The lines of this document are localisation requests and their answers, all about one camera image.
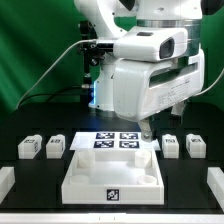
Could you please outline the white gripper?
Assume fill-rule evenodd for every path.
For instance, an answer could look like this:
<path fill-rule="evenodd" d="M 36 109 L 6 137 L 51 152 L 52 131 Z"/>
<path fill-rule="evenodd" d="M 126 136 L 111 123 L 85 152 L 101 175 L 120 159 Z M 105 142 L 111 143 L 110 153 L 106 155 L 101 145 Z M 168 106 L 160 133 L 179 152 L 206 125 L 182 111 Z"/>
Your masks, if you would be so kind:
<path fill-rule="evenodd" d="M 122 119 L 139 121 L 141 138 L 146 142 L 152 141 L 152 130 L 145 118 L 172 106 L 170 122 L 179 126 L 185 110 L 184 100 L 203 87 L 202 50 L 189 57 L 187 66 L 180 71 L 173 70 L 173 65 L 172 60 L 150 63 L 125 59 L 116 65 L 113 76 L 114 111 Z"/>

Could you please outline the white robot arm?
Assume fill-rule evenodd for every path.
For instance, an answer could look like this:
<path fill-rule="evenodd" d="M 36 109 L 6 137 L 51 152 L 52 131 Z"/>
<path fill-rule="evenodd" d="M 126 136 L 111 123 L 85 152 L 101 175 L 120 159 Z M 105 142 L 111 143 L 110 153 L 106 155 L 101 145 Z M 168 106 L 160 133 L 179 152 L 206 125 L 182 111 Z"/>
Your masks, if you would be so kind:
<path fill-rule="evenodd" d="M 150 118 L 167 108 L 180 117 L 201 92 L 205 59 L 201 20 L 224 0 L 74 0 L 92 25 L 89 52 L 100 64 L 90 106 L 136 122 L 150 142 Z"/>

